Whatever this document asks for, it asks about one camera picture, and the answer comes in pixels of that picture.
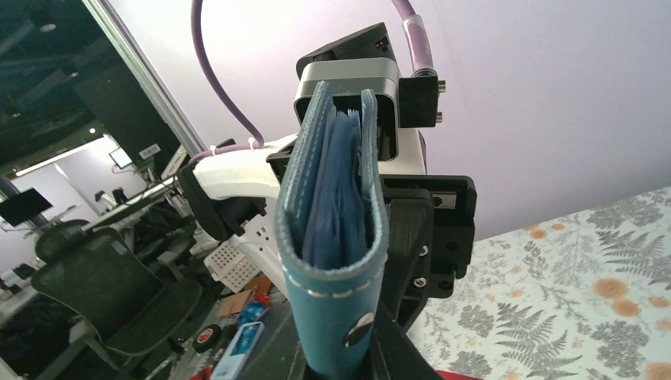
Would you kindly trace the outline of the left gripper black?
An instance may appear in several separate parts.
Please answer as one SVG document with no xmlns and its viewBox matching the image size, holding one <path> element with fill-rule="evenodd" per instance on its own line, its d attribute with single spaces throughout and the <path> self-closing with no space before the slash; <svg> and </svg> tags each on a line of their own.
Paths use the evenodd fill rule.
<svg viewBox="0 0 671 380">
<path fill-rule="evenodd" d="M 381 303 L 409 330 L 431 298 L 452 296 L 475 240 L 477 193 L 471 177 L 384 175 L 389 258 Z"/>
</svg>

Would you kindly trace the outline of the teal leather card holder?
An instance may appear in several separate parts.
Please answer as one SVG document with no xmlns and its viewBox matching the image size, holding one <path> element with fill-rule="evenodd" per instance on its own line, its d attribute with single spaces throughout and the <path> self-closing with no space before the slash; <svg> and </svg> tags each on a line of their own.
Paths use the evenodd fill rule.
<svg viewBox="0 0 671 380">
<path fill-rule="evenodd" d="M 327 82 L 309 101 L 275 212 L 279 256 L 305 360 L 323 379 L 358 379 L 389 247 L 377 163 L 377 100 L 340 111 Z"/>
</svg>

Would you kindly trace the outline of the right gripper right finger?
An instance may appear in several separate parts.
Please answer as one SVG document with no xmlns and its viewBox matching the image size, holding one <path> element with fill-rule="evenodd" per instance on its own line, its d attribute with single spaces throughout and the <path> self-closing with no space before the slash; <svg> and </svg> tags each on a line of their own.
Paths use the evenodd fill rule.
<svg viewBox="0 0 671 380">
<path fill-rule="evenodd" d="M 379 304 L 366 354 L 366 378 L 430 380 L 442 376 L 422 357 L 389 310 Z"/>
</svg>

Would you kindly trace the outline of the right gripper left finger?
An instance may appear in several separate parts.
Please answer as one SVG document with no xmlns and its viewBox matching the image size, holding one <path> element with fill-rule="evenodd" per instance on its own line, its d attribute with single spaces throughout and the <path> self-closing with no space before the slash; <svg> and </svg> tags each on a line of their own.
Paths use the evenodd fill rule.
<svg viewBox="0 0 671 380">
<path fill-rule="evenodd" d="M 309 367 L 302 346 L 297 346 L 294 357 L 291 360 L 287 380 L 314 380 L 315 374 Z"/>
</svg>

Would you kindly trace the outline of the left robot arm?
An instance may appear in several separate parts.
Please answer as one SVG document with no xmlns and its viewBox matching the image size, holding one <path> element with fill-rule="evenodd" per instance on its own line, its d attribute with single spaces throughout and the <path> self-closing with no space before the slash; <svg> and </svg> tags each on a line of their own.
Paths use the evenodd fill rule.
<svg viewBox="0 0 671 380">
<path fill-rule="evenodd" d="M 429 298 L 448 298 L 472 260 L 477 193 L 466 176 L 426 173 L 423 138 L 403 129 L 398 155 L 379 165 L 389 213 L 389 258 L 381 302 L 408 329 Z M 237 244 L 279 288 L 284 288 L 277 237 L 263 235 L 271 217 L 266 202 L 279 194 L 295 138 L 260 150 L 212 152 L 185 166 L 178 181 L 191 209 L 213 238 Z"/>
</svg>

